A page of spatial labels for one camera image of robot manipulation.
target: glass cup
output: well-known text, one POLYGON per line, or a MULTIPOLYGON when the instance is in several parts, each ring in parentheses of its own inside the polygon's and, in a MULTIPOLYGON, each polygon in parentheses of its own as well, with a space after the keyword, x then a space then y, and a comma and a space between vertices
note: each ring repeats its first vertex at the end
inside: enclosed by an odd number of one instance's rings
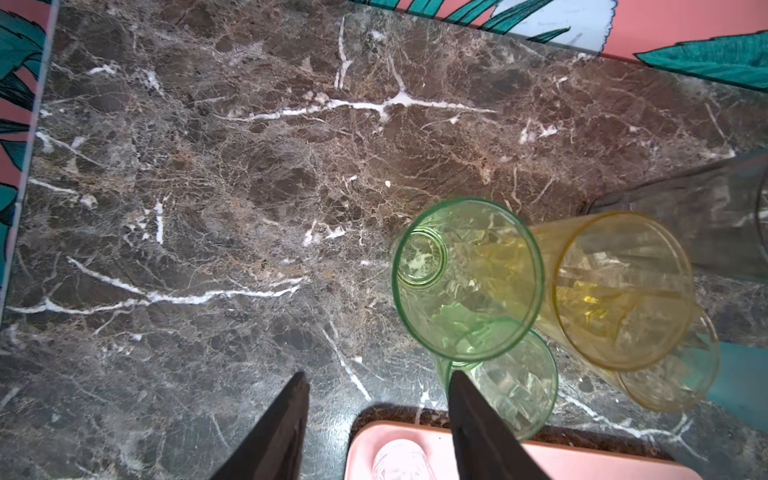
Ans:
POLYGON ((408 331, 459 362, 501 355, 530 330, 544 296, 531 232, 485 200, 438 204, 396 242, 392 293, 408 331))
POLYGON ((720 371, 720 342, 710 317, 697 306, 683 341, 660 362, 619 372, 621 388, 654 412, 679 412, 703 399, 720 371))
POLYGON ((629 372, 683 338, 694 311, 685 253, 661 225, 610 212, 533 226, 546 274, 536 327, 589 362, 629 372))
POLYGON ((586 213, 630 210, 662 223, 703 270, 768 283, 768 151, 714 162, 634 190, 586 213))
POLYGON ((519 441, 547 422, 558 397, 558 369, 544 340, 533 331, 506 353, 485 362, 435 357, 446 394, 451 374, 463 370, 519 441))

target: marble table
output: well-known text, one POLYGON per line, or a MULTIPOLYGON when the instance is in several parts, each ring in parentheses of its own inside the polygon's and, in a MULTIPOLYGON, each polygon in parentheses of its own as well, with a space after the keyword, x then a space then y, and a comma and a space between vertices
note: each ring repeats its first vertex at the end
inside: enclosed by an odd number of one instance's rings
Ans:
MULTIPOLYGON (((0 333, 3 478, 203 480, 298 370, 302 478, 341 478, 369 420, 445 421, 387 280, 420 210, 555 220, 768 144, 764 94, 338 0, 68 0, 53 49, 0 333)), ((697 282, 723 339, 766 346, 766 287, 697 282)), ((768 435, 717 406, 648 412, 555 353, 538 439, 768 471, 768 435)))

